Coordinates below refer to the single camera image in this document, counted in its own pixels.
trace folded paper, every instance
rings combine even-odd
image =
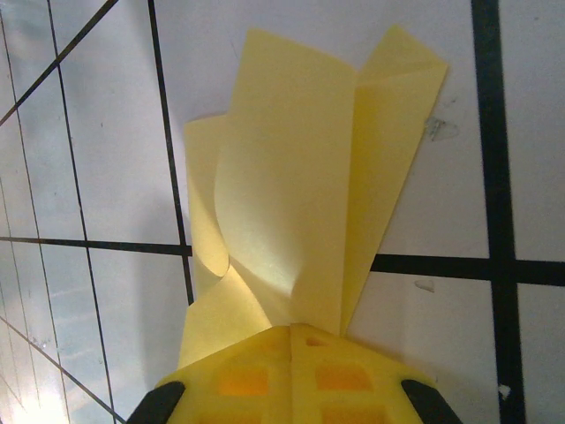
[[[398,26],[360,72],[248,32],[229,112],[185,127],[198,297],[179,367],[276,325],[345,333],[446,71]]]

